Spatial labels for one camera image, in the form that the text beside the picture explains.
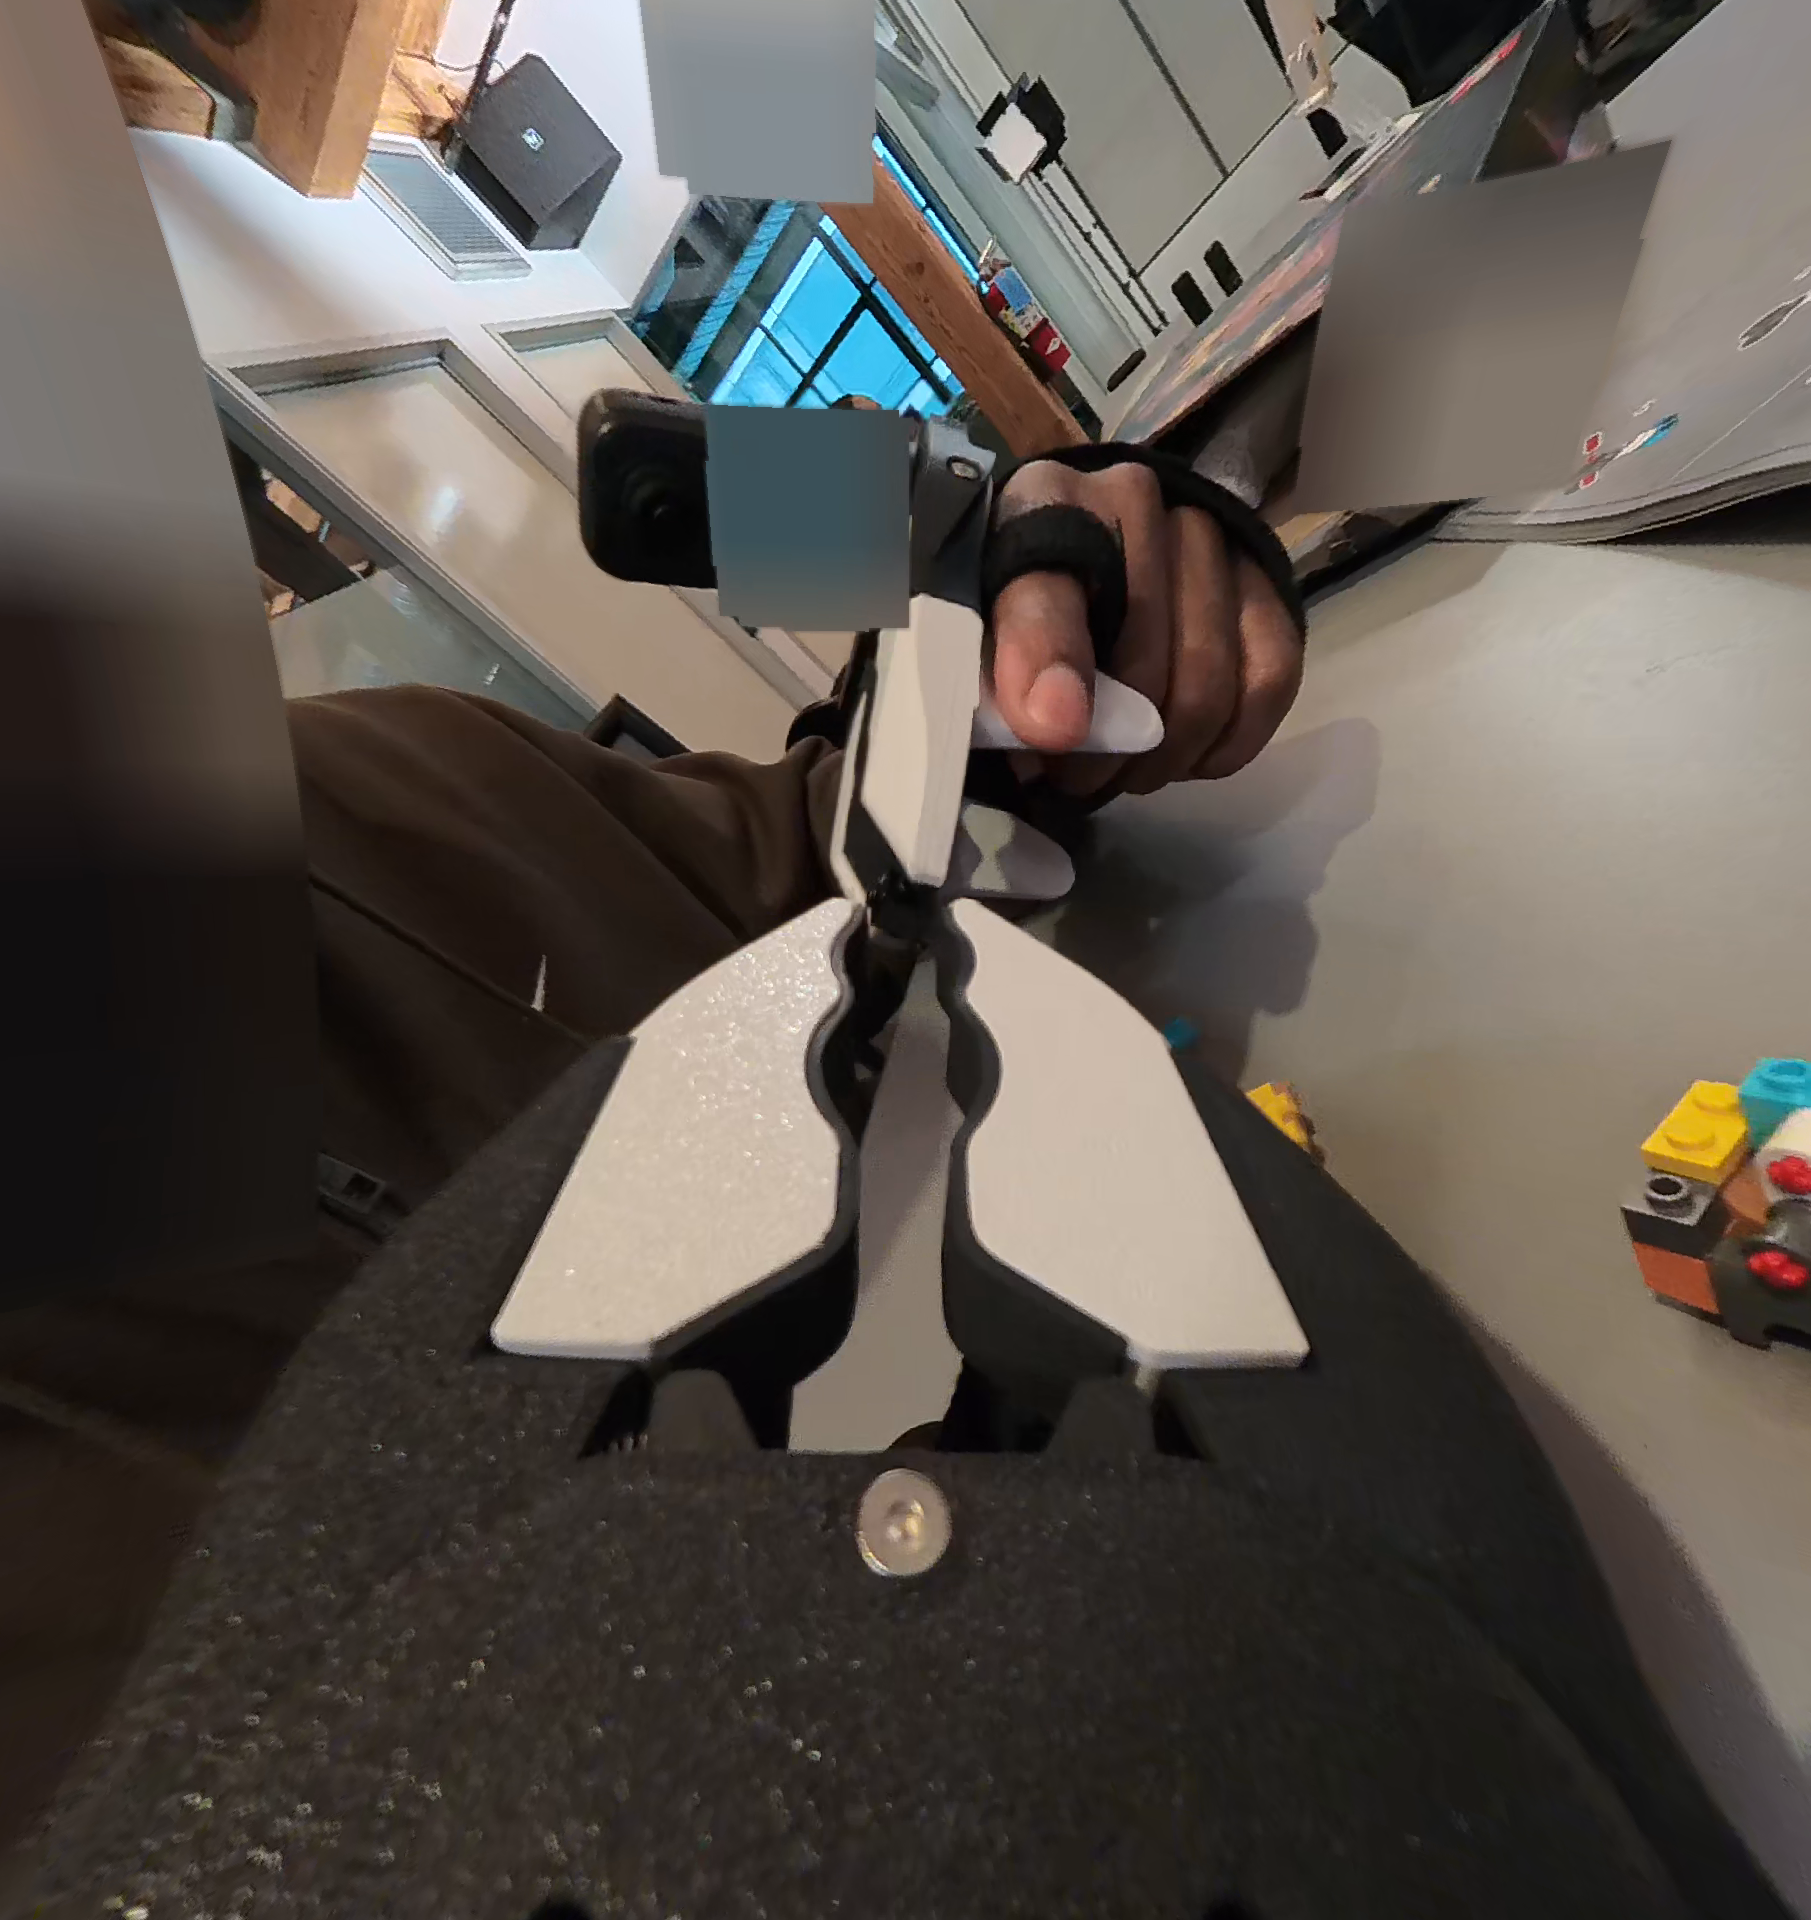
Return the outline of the black speaker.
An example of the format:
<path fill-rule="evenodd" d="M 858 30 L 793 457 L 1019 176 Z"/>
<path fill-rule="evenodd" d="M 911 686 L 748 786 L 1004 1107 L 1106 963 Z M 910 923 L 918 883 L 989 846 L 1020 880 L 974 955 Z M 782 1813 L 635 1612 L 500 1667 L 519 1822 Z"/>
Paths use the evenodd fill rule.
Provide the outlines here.
<path fill-rule="evenodd" d="M 525 54 L 478 94 L 448 170 L 532 252 L 576 251 L 624 157 L 553 67 Z"/>

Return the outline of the wooden beam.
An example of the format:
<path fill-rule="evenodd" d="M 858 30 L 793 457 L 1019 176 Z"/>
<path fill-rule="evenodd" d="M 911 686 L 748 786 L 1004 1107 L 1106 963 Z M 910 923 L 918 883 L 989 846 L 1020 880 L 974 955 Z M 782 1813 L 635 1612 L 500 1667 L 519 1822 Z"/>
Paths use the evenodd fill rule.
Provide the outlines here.
<path fill-rule="evenodd" d="M 378 133 L 439 139 L 465 83 L 439 63 L 448 3 L 87 3 L 127 127 L 246 149 L 349 199 Z"/>

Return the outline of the multicoloured brick model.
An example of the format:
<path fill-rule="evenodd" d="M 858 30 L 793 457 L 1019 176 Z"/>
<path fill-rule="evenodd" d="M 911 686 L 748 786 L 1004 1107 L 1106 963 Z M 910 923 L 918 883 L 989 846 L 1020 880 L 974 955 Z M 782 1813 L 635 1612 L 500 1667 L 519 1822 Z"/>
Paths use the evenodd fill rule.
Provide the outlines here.
<path fill-rule="evenodd" d="M 1660 1304 L 1811 1350 L 1811 1062 L 1692 1084 L 1640 1142 L 1618 1213 Z"/>

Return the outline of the brick instruction booklet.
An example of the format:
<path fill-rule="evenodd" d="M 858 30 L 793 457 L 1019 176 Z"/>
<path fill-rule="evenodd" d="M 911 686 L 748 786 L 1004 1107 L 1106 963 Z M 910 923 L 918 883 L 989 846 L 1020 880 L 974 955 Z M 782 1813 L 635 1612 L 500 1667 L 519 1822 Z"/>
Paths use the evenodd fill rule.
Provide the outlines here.
<path fill-rule="evenodd" d="M 1610 105 L 1593 85 L 1566 5 L 1538 7 L 1157 348 L 1110 437 L 1174 437 L 1315 321 L 1350 206 L 1665 145 L 1575 467 L 1456 508 L 1443 538 L 1626 538 L 1811 485 L 1811 5 L 1721 5 Z"/>

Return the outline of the grey desk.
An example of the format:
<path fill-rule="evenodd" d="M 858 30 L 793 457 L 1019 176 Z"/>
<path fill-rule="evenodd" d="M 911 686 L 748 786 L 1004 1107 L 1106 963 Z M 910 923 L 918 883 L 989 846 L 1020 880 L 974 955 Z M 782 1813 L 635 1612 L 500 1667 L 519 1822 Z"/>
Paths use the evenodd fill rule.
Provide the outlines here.
<path fill-rule="evenodd" d="M 1111 803 L 1032 930 L 1301 1091 L 1811 1915 L 1811 1352 L 1658 1304 L 1618 1219 L 1689 1084 L 1811 1062 L 1811 486 L 1657 541 L 1426 541 L 1312 617 L 1276 742 Z"/>

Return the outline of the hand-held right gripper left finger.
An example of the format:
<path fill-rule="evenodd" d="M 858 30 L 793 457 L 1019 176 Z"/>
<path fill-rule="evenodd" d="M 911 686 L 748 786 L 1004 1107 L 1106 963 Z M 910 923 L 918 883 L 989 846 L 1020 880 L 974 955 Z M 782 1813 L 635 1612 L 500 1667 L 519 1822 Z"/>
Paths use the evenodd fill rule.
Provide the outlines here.
<path fill-rule="evenodd" d="M 827 1253 L 855 1187 L 822 1045 L 846 1008 L 850 899 L 662 1001 L 503 1301 L 514 1357 L 659 1361 Z"/>

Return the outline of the person's left hand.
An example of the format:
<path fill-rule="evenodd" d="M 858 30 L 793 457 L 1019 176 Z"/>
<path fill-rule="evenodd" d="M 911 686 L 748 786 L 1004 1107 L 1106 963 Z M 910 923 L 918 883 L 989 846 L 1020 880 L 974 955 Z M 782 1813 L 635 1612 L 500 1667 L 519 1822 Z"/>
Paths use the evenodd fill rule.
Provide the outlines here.
<path fill-rule="evenodd" d="M 1025 463 L 997 498 L 995 527 L 1048 510 L 1094 516 L 1123 546 L 1129 608 L 1107 674 L 1155 705 L 1163 739 L 1144 756 L 1082 753 L 1095 676 L 1084 588 L 1031 573 L 989 613 L 992 697 L 1027 745 L 1007 757 L 1012 778 L 1102 803 L 1241 772 L 1301 686 L 1301 622 L 1276 581 L 1217 516 L 1137 461 Z"/>

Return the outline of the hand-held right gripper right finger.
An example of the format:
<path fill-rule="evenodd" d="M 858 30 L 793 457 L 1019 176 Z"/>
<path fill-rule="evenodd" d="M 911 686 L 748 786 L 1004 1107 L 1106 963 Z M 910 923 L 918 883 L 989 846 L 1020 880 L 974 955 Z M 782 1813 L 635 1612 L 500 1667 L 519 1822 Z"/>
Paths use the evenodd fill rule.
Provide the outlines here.
<path fill-rule="evenodd" d="M 946 1324 L 974 1365 L 1299 1365 L 1308 1343 L 1169 1044 L 986 906 L 938 943 L 962 1112 Z"/>

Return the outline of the white light panel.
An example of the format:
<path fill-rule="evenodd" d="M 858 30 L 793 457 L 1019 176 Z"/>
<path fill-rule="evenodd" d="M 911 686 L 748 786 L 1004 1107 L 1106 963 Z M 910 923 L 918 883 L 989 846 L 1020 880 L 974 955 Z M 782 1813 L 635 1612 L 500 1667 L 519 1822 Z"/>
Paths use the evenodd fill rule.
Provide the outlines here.
<path fill-rule="evenodd" d="M 990 100 L 976 131 L 990 170 L 1010 184 L 1022 184 L 1059 160 L 1067 117 L 1040 77 L 1020 75 Z"/>

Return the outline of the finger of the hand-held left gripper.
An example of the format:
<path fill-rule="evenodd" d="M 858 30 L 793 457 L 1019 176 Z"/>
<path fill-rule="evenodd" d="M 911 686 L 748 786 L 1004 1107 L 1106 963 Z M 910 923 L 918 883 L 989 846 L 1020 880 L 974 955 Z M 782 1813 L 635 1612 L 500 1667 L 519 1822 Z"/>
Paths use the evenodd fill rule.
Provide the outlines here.
<path fill-rule="evenodd" d="M 870 693 L 876 670 L 878 637 L 855 637 L 838 685 L 837 715 L 844 723 L 838 798 L 828 837 L 828 866 L 844 899 L 865 904 L 865 880 L 853 861 L 852 828 L 859 806 L 863 748 L 870 729 Z"/>
<path fill-rule="evenodd" d="M 853 799 L 913 886 L 938 889 L 950 873 L 982 653 L 982 616 L 930 592 L 911 600 L 904 628 L 878 637 Z"/>

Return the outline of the person's brown jacket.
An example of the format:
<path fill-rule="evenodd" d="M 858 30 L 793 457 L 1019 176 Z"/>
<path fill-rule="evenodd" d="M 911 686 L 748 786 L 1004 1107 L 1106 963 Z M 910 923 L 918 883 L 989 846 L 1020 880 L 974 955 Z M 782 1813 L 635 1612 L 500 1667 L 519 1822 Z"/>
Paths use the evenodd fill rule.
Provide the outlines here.
<path fill-rule="evenodd" d="M 439 686 L 286 708 L 308 854 L 320 1149 L 384 1185 L 273 1302 L 316 1312 L 414 1215 L 532 1219 L 616 1045 L 678 987 L 834 894 L 844 756 L 643 762 Z"/>

